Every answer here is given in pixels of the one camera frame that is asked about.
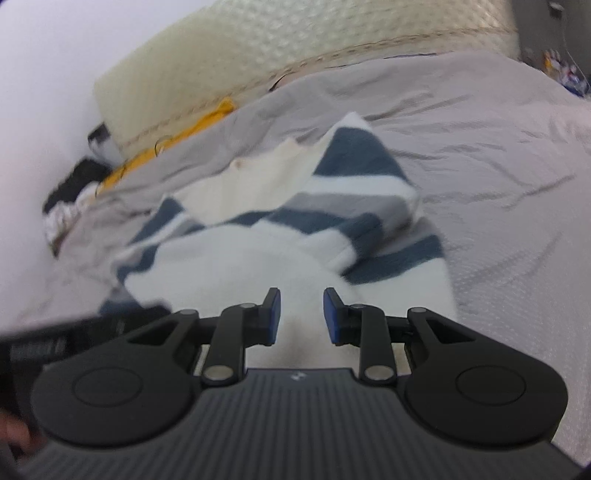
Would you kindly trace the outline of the left hand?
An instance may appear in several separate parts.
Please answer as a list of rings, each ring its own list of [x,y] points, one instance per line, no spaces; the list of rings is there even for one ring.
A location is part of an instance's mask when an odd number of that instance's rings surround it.
[[[43,448],[47,439],[33,431],[25,421],[2,410],[0,413],[1,443],[16,447],[25,456],[30,456]]]

